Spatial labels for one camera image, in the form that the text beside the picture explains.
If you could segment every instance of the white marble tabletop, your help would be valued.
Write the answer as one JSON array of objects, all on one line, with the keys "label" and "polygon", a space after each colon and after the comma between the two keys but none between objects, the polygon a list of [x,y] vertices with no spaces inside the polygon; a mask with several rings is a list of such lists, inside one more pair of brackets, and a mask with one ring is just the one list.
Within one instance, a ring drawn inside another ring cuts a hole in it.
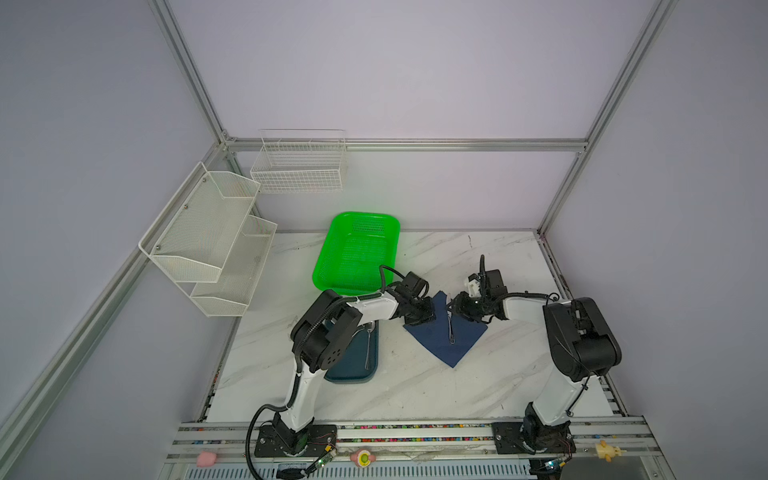
[{"label": "white marble tabletop", "polygon": [[[282,405],[292,379],[289,334],[319,295],[312,272],[324,233],[278,233],[248,312],[232,345],[208,422],[246,422],[264,403]],[[480,255],[500,269],[509,291],[557,291],[531,232],[402,232],[396,268],[427,279],[450,296],[477,273]],[[379,368],[356,385],[326,382],[318,420],[490,419],[523,416],[554,368],[540,307],[494,319],[452,369],[403,327],[379,327]],[[613,415],[602,389],[589,389],[576,416]]]}]

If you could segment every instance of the blue cloth napkin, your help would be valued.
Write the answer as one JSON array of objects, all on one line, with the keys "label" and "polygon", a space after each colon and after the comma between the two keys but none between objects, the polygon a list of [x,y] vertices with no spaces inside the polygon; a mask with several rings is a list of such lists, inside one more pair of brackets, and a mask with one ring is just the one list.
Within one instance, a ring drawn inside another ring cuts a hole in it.
[{"label": "blue cloth napkin", "polygon": [[421,325],[403,325],[403,327],[424,348],[453,368],[475,345],[488,329],[488,326],[483,323],[470,322],[463,317],[454,315],[452,324],[455,343],[451,345],[449,342],[448,310],[445,308],[445,293],[437,292],[432,298],[432,304],[435,306],[435,320]]}]

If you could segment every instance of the black mounting plate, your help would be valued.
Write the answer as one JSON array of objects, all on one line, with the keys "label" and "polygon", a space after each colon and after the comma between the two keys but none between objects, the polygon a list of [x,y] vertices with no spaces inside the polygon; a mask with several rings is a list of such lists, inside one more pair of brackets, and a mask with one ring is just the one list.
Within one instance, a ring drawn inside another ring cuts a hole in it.
[{"label": "black mounting plate", "polygon": [[[523,448],[523,438],[521,434],[521,427],[523,422],[496,422],[491,424],[491,431],[493,432],[493,442],[496,444],[496,453],[499,455],[508,454],[520,454],[530,453]],[[576,445],[574,445],[573,438],[563,439],[571,446],[571,453],[576,451]],[[568,449],[565,444],[558,442],[552,447],[548,448],[544,453],[568,453]]]},{"label": "black mounting plate", "polygon": [[288,455],[283,450],[283,442],[275,433],[275,427],[272,425],[262,425],[259,427],[259,438],[256,440],[256,447],[253,449],[253,456],[256,458],[282,458],[282,457],[319,457],[326,452],[326,446],[336,444],[336,426],[335,425],[310,425],[307,427],[310,439],[306,448],[298,455]]}]

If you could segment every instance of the green basket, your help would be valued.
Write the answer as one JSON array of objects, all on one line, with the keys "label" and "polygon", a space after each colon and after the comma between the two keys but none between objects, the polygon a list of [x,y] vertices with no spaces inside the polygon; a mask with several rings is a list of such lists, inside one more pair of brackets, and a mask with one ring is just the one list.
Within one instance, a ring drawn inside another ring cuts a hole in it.
[{"label": "green basket", "polygon": [[[320,290],[363,295],[381,288],[379,265],[395,267],[400,222],[382,214],[346,212],[331,222],[312,281]],[[392,273],[384,271],[387,284]]]}]

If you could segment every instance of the two-tier mesh shelf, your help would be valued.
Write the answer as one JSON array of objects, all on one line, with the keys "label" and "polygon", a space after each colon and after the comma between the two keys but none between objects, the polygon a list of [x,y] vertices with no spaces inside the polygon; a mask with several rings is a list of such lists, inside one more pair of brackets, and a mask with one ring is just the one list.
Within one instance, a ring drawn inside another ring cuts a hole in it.
[{"label": "two-tier mesh shelf", "polygon": [[258,182],[208,171],[202,164],[193,176],[200,178],[170,223],[153,234],[161,214],[139,248],[207,316],[241,316],[256,291],[277,225],[251,214]]},{"label": "two-tier mesh shelf", "polygon": [[264,194],[342,190],[346,141],[342,130],[262,130],[250,170]]}]

